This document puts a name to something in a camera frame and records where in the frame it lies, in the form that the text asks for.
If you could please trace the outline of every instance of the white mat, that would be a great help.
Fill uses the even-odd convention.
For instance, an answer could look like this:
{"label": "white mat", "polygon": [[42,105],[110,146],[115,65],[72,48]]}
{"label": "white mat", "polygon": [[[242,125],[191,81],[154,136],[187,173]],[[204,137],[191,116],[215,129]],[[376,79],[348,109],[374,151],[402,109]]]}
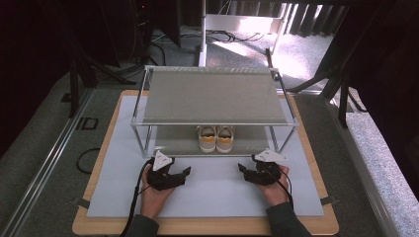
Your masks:
{"label": "white mat", "polygon": [[[140,155],[130,127],[135,100],[136,96],[123,97],[88,217],[128,216],[138,173],[146,161]],[[285,102],[281,100],[283,108],[286,108]],[[289,132],[289,127],[276,128],[279,144]],[[300,216],[324,215],[297,132],[285,148],[284,155],[288,161],[282,164],[291,169],[295,213]],[[191,175],[185,186],[178,187],[168,199],[160,217],[265,216],[268,204],[253,184],[243,180],[237,163],[254,169],[250,157],[176,158],[169,173],[177,174],[191,166]]]}

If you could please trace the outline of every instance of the pair of shoes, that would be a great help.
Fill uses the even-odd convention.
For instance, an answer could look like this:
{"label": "pair of shoes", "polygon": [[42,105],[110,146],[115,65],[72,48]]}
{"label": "pair of shoes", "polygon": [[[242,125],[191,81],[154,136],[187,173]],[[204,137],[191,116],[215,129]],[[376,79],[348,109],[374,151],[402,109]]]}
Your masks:
{"label": "pair of shoes", "polygon": [[228,153],[233,147],[234,126],[198,126],[200,148],[205,153],[215,149],[220,153]]}

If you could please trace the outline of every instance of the table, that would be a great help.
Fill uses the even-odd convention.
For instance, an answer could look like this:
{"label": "table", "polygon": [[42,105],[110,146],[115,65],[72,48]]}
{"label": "table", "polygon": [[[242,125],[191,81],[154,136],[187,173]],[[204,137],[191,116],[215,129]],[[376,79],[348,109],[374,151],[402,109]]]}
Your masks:
{"label": "table", "polygon": [[[96,165],[93,169],[83,198],[91,200],[99,180],[105,154],[109,146],[123,96],[137,96],[138,91],[128,90],[121,93],[119,102],[111,119]],[[297,133],[301,140],[307,162],[320,198],[328,196],[317,163],[312,153],[295,101],[292,106],[300,126]],[[298,219],[313,235],[333,235],[339,231],[339,225],[331,204],[325,204],[324,216],[301,216]],[[87,209],[79,207],[73,222],[73,232],[79,235],[120,234],[126,226],[126,218],[89,218]],[[159,218],[160,235],[270,235],[270,227],[265,217],[234,218]]]}

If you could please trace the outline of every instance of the shoe rack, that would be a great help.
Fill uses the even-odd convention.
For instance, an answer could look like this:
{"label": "shoe rack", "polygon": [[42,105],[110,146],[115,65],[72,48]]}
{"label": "shoe rack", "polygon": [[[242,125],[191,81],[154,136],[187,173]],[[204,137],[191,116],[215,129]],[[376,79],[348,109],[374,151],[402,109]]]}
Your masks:
{"label": "shoe rack", "polygon": [[[272,72],[269,68],[147,66],[131,121],[143,155],[160,150],[177,157],[247,156],[269,148],[270,141],[281,153],[298,122],[287,92],[277,91]],[[279,92],[285,94],[286,103],[280,102]],[[232,150],[202,152],[197,125],[234,125]],[[281,144],[276,126],[290,128]]]}

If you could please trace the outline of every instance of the hand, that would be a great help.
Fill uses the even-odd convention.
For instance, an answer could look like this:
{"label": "hand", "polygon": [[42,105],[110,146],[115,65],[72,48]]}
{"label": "hand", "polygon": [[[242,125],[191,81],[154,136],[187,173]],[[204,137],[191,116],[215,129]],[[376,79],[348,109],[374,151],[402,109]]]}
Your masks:
{"label": "hand", "polygon": [[163,209],[167,198],[175,191],[175,189],[157,191],[152,187],[148,187],[147,175],[151,169],[151,165],[147,166],[142,175],[142,190],[141,193],[141,211],[140,214],[150,219],[156,220],[158,214]]}
{"label": "hand", "polygon": [[[280,165],[279,169],[286,175],[290,170],[287,166],[282,165]],[[284,187],[288,188],[289,184],[287,182],[287,177],[284,174],[281,175],[279,181]],[[289,201],[286,191],[277,183],[268,186],[256,185],[256,187],[259,188],[270,205],[277,205]]]}

